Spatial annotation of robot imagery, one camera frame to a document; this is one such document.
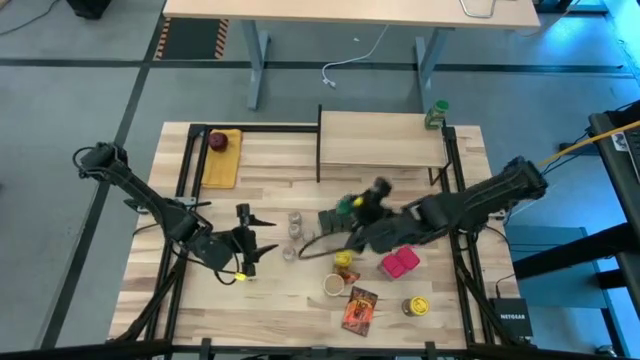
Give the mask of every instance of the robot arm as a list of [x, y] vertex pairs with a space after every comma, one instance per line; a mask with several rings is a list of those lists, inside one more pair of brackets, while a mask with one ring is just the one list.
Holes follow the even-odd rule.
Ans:
[[176, 200], [161, 197], [140, 180], [127, 165], [127, 152], [113, 143], [98, 143], [89, 150], [80, 163], [74, 164], [81, 178], [92, 177], [109, 182], [129, 194], [136, 204], [146, 208], [158, 222], [166, 240], [192, 252], [204, 265], [214, 271], [226, 272], [223, 268], [234, 253], [243, 254], [242, 273], [255, 276], [255, 265], [260, 257], [277, 245], [257, 248], [255, 231], [249, 226], [273, 226], [250, 214], [248, 204], [236, 206], [240, 226], [230, 231], [213, 232], [206, 219]]
[[348, 195], [338, 207], [356, 220], [345, 248], [362, 252], [369, 244], [373, 251], [385, 253], [401, 245], [426, 244], [451, 229], [477, 231], [489, 214], [511, 209], [522, 200], [539, 199], [547, 185], [533, 163], [517, 157], [500, 174], [463, 192], [425, 196], [396, 213], [381, 205], [391, 185], [378, 178], [371, 189], [360, 196]]

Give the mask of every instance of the floor mat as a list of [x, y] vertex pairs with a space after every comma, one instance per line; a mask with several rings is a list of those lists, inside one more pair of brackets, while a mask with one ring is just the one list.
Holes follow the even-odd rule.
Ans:
[[224, 56], [229, 20], [165, 19], [154, 60], [218, 60]]

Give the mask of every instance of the green lid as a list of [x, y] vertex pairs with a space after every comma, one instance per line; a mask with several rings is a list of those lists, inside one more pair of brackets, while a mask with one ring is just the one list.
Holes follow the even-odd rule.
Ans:
[[348, 195], [343, 197], [342, 199], [340, 199], [340, 201], [338, 201], [338, 204], [336, 205], [336, 212], [342, 215], [350, 214], [351, 211], [353, 211], [352, 203], [353, 201]]
[[445, 100], [438, 100], [436, 101], [436, 107], [443, 111], [449, 110], [449, 102]]

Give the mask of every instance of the white cable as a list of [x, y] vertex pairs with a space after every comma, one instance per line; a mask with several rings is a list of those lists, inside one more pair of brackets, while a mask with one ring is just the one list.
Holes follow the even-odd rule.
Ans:
[[571, 6], [568, 6], [568, 7], [567, 7], [567, 10], [565, 10], [564, 14], [562, 14], [559, 18], [557, 18], [557, 19], [556, 19], [556, 21], [552, 22], [551, 24], [549, 24], [549, 25], [547, 25], [547, 26], [545, 26], [545, 27], [543, 27], [543, 28], [541, 28], [541, 29], [538, 29], [538, 30], [534, 31], [534, 32], [532, 32], [531, 34], [520, 34], [520, 33], [519, 33], [519, 32], [517, 32], [517, 31], [516, 31], [516, 34], [518, 34], [518, 35], [520, 35], [520, 36], [522, 36], [522, 37], [531, 37], [531, 36], [536, 36], [536, 35], [539, 35], [539, 34], [542, 34], [542, 33], [546, 32], [546, 31], [547, 31], [547, 30], [549, 30], [553, 25], [555, 25], [558, 21], [562, 20], [562, 18], [563, 18], [563, 17], [567, 16], [567, 14], [568, 14], [569, 12], [571, 12], [571, 10], [573, 10], [573, 8], [574, 8], [574, 7], [576, 7], [578, 4], [580, 4], [580, 1], [581, 1], [581, 0], [578, 0], [578, 1], [576, 1], [576, 3], [575, 3], [575, 4], [571, 4]]
[[366, 55], [364, 56], [360, 56], [357, 58], [353, 58], [353, 59], [349, 59], [349, 60], [344, 60], [344, 61], [338, 61], [338, 62], [334, 62], [334, 63], [328, 63], [325, 66], [322, 67], [322, 82], [331, 86], [332, 88], [336, 88], [336, 83], [329, 80], [329, 78], [327, 77], [327, 75], [325, 74], [325, 71], [332, 67], [332, 66], [336, 66], [336, 65], [344, 65], [344, 64], [348, 64], [354, 61], [359, 61], [359, 60], [364, 60], [366, 58], [368, 58], [369, 56], [371, 56], [371, 54], [373, 54], [374, 51], [376, 51], [376, 48], [378, 47], [378, 44], [380, 44], [380, 40], [382, 40], [382, 37], [384, 36], [384, 33], [387, 32], [387, 29], [389, 28], [389, 25], [385, 25], [384, 29], [382, 29], [382, 32], [380, 33], [380, 36], [378, 36], [378, 40], [376, 40], [376, 43], [373, 45], [373, 48], [371, 48], [371, 51], [369, 51]]

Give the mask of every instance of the green can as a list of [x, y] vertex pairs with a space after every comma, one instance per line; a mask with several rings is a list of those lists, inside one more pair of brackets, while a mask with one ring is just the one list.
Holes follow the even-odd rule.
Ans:
[[444, 124], [445, 114], [449, 110], [449, 103], [445, 100], [438, 100], [429, 109], [424, 117], [424, 127], [427, 130], [439, 129]]

